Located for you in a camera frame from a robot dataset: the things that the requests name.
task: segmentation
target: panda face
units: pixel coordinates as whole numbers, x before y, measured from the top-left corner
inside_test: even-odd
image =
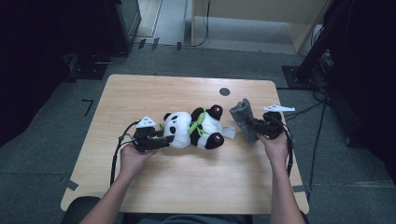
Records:
[[[169,144],[171,147],[183,148],[191,143],[190,123],[191,115],[187,112],[176,112],[166,116],[163,136],[174,136],[173,142]]]

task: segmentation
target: black tape mark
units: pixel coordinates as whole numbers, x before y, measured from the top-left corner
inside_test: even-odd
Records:
[[[63,177],[61,179],[61,183],[66,186],[67,188],[75,191],[78,188],[78,184],[76,184],[75,182],[71,181],[69,178],[67,177]]]
[[[160,38],[157,37],[154,39],[154,43],[152,43],[151,50],[155,50],[158,47],[158,42],[160,41]]]
[[[139,43],[139,49],[142,49],[143,47],[145,47],[146,44],[146,39],[142,39]]]
[[[294,192],[304,192],[305,191],[304,185],[293,186],[292,188],[293,188]]]
[[[88,106],[87,112],[85,112],[84,117],[87,117],[88,113],[90,113],[91,107],[93,105],[94,100],[86,100],[86,99],[82,99],[82,102],[91,102],[90,106]]]
[[[176,51],[181,50],[181,42],[177,42],[177,47],[176,47]]]

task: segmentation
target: panda stuffed toy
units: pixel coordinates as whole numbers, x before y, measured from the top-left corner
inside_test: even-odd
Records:
[[[202,149],[213,149],[223,145],[224,137],[220,118],[222,107],[213,105],[210,109],[196,108],[188,112],[167,113],[163,120],[163,136],[174,136],[170,147],[183,148],[194,145]]]

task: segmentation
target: gray carpet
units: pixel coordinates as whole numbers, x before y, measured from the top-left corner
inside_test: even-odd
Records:
[[[111,74],[223,77],[272,80],[287,87],[281,65],[300,65],[303,56],[220,49],[134,47],[111,64],[103,80],[63,83],[29,128],[0,148],[0,223],[60,223],[60,203],[72,174],[106,79]],[[278,91],[282,105],[301,111],[318,101],[312,91]],[[89,102],[94,100],[85,116]],[[295,154],[309,195],[311,223],[395,223],[396,188],[382,161],[365,148],[348,148],[331,105],[288,121]],[[268,216],[255,216],[268,223]]]

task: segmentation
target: black cable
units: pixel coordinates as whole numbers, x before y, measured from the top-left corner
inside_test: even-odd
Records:
[[[307,194],[308,203],[309,203],[309,199],[311,197],[311,192],[312,192],[312,180],[314,179],[314,168],[315,168],[315,160],[316,160],[316,155],[317,155],[318,140],[319,140],[320,131],[321,131],[322,123],[323,123],[325,108],[326,108],[326,104],[323,104],[323,108],[322,108],[322,112],[321,112],[321,116],[320,116],[319,128],[318,128],[318,132],[317,132],[317,137],[315,139],[315,144],[314,144],[314,152],[312,153],[311,174],[309,175],[309,182],[308,182],[309,192]]]
[[[311,33],[311,47],[317,42],[318,36],[322,33],[323,31],[323,26],[320,27],[320,29],[317,31],[317,33],[314,36],[314,32]]]
[[[294,149],[293,139],[292,139],[290,128],[288,126],[286,126],[286,124],[284,124],[283,122],[281,122],[277,119],[274,119],[271,116],[267,116],[267,115],[263,114],[263,117],[267,118],[267,119],[274,120],[282,128],[283,133],[285,133],[286,138],[288,139],[289,161],[288,161],[287,170],[288,170],[288,175],[290,176],[291,167],[293,166],[293,149]]]
[[[312,108],[314,108],[314,107],[316,107],[316,106],[318,106],[318,105],[321,105],[321,104],[323,104],[323,102],[319,102],[319,103],[317,103],[317,104],[315,104],[315,105],[309,106],[308,108],[306,108],[306,109],[304,109],[304,110],[302,110],[302,111],[300,111],[300,112],[293,113],[293,114],[289,114],[289,115],[285,115],[285,117],[293,116],[293,117],[290,118],[290,119],[286,119],[286,121],[289,121],[289,120],[291,120],[291,119],[295,119],[297,116],[299,116],[299,115],[301,115],[301,114],[303,114],[303,113],[306,113],[306,112],[308,112],[309,110],[311,110]]]
[[[126,53],[123,52],[122,56],[121,56],[118,60],[116,60],[116,61],[114,61],[114,62],[105,62],[105,63],[102,63],[102,62],[93,62],[93,63],[97,63],[97,64],[113,64],[113,63],[119,63],[120,61],[122,61],[122,59],[125,58],[125,56],[126,56]]]
[[[121,144],[121,146],[130,144],[130,143],[132,143],[132,141],[124,142],[124,143]]]
[[[138,45],[140,45],[140,42],[138,42],[138,43],[133,43],[132,44],[132,47],[133,46],[138,46]],[[144,44],[145,46],[146,45],[154,45],[154,43],[145,43]],[[170,45],[170,44],[156,44],[158,47],[172,47],[172,48],[174,48],[176,45]]]
[[[325,79],[325,77],[332,68],[332,62],[327,64],[329,59],[332,61],[332,57],[325,56],[325,54],[326,53],[324,53],[320,59],[316,59],[314,69],[310,75],[311,83],[318,86],[319,89],[327,88],[328,81]]]
[[[209,39],[209,11],[210,11],[210,0],[207,1],[207,11],[206,11],[206,22],[205,19],[203,17],[203,21],[204,21],[204,27],[206,29],[206,34],[204,36],[204,39],[201,41],[200,44],[198,45],[193,45],[192,47],[196,48],[196,47],[201,47],[204,43],[206,43],[206,41]]]
[[[130,124],[125,131],[123,132],[122,136],[119,137],[119,143],[117,144],[116,151],[113,156],[113,162],[111,164],[111,175],[110,175],[110,185],[114,183],[114,178],[115,178],[115,173],[116,173],[116,164],[117,164],[117,155],[119,154],[119,150],[122,145],[125,145],[126,143],[122,143],[125,135],[127,135],[128,131],[132,128],[132,126],[136,125],[139,121],[135,121],[132,124]]]

